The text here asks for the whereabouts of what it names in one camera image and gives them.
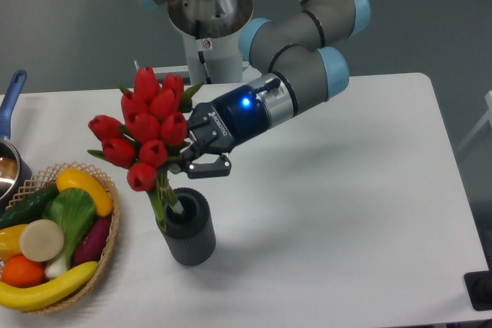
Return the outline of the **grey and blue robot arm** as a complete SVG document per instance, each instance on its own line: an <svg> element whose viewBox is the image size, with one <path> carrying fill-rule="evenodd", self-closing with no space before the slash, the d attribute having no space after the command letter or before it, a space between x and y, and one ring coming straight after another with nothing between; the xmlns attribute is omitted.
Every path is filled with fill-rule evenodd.
<svg viewBox="0 0 492 328"><path fill-rule="evenodd" d="M235 147L340 94L350 72L334 43L371 20L368 0L298 0L281 23L254 18L252 0L139 1L167 6L192 84L237 84L192 111L191 145L170 165L190 178L228 175Z"/></svg>

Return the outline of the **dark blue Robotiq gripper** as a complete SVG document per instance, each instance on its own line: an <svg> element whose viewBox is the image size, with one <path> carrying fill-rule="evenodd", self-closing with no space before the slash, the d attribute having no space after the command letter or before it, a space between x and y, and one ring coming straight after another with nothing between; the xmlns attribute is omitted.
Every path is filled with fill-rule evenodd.
<svg viewBox="0 0 492 328"><path fill-rule="evenodd" d="M263 134L271 119L255 88L235 88L212 101L195 106L188 119L194 142L186 142L176 158L168 159L171 173L190 179L227 177L231 161L225 153ZM193 163L203 154L220 154L213 163Z"/></svg>

